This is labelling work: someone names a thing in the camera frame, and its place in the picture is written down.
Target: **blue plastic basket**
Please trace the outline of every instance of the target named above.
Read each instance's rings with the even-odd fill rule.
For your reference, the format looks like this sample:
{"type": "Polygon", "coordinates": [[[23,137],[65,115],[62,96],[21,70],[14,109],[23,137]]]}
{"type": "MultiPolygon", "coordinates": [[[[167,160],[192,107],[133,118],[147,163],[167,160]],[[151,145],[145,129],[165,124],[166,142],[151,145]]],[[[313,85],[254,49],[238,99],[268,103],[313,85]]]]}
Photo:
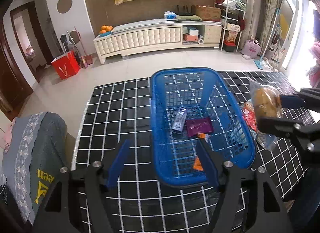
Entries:
{"type": "Polygon", "coordinates": [[[151,126],[154,166],[159,180],[174,187],[203,184],[204,172],[193,169],[197,138],[187,129],[173,134],[171,127],[179,107],[188,109],[187,119],[209,116],[213,134],[209,145],[225,160],[248,168],[255,146],[240,107],[219,74],[208,68],[167,69],[151,78],[151,126]]]}

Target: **round wall cutout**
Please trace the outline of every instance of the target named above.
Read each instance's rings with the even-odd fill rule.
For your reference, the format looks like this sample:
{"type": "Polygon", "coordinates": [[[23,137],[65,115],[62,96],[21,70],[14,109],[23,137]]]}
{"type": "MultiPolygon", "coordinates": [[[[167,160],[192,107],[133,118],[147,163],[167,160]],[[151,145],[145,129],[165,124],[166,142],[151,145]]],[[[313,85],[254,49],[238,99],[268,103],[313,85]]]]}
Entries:
{"type": "Polygon", "coordinates": [[[73,38],[73,41],[75,42],[75,44],[79,43],[79,41],[80,41],[79,36],[81,37],[80,33],[79,33],[79,36],[78,36],[77,32],[75,30],[73,30],[73,31],[70,32],[70,36],[73,38]]]}
{"type": "Polygon", "coordinates": [[[60,13],[66,13],[72,6],[72,0],[59,0],[57,3],[57,10],[60,13]]]}

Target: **toilet paper roll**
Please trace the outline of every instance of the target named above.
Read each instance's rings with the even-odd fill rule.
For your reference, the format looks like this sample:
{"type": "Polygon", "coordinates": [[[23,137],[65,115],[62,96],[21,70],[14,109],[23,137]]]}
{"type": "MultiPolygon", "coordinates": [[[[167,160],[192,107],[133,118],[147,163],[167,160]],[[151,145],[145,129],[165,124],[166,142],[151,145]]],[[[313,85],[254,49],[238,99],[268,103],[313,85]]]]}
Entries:
{"type": "Polygon", "coordinates": [[[198,44],[202,45],[204,43],[202,38],[198,38],[198,44]]]}

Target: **screw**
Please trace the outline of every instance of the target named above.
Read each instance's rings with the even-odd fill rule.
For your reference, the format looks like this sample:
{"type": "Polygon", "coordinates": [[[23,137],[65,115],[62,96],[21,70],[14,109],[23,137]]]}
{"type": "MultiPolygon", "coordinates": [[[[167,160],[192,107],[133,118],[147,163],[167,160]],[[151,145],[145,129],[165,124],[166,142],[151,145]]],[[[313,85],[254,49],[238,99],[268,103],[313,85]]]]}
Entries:
{"type": "Polygon", "coordinates": [[[308,143],[307,144],[307,148],[308,148],[309,151],[314,151],[315,146],[313,145],[313,143],[308,143]]]}
{"type": "Polygon", "coordinates": [[[266,169],[263,168],[263,167],[258,167],[257,170],[258,170],[258,172],[260,172],[260,173],[265,173],[265,172],[266,172],[266,169]]]}
{"type": "Polygon", "coordinates": [[[61,167],[60,168],[60,172],[61,173],[66,173],[68,171],[68,168],[67,167],[61,167]]]}
{"type": "Polygon", "coordinates": [[[294,124],[293,127],[296,128],[297,130],[300,130],[300,129],[301,129],[301,125],[299,125],[299,124],[294,124]]]}
{"type": "Polygon", "coordinates": [[[95,167],[95,168],[100,167],[101,166],[101,162],[96,160],[96,161],[93,162],[92,166],[95,167]]]}
{"type": "Polygon", "coordinates": [[[233,166],[233,163],[229,160],[226,160],[223,164],[225,167],[228,167],[228,168],[231,168],[233,166]]]}

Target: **black tablecloth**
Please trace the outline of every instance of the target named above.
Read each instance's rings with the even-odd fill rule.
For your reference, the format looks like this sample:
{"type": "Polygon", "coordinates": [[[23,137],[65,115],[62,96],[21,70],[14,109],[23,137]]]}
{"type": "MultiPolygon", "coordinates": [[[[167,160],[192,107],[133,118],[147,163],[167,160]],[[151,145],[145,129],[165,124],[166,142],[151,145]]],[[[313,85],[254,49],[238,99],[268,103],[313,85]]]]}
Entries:
{"type": "MultiPolygon", "coordinates": [[[[276,87],[282,94],[295,92],[282,73],[220,72],[239,105],[251,98],[249,80],[276,87]]],[[[123,81],[95,87],[77,141],[76,168],[87,167],[112,150],[118,139],[130,139],[129,158],[116,189],[106,195],[110,221],[122,232],[203,232],[214,211],[219,194],[208,186],[176,189],[160,183],[154,172],[151,151],[149,102],[150,78],[123,81]]],[[[314,123],[308,110],[284,109],[284,118],[314,123]]],[[[273,152],[257,146],[252,169],[264,166],[281,197],[297,185],[306,172],[295,147],[280,139],[273,152]]],[[[92,232],[85,193],[79,191],[85,229],[92,232]]],[[[234,227],[241,225],[247,192],[241,190],[234,227]]]]}

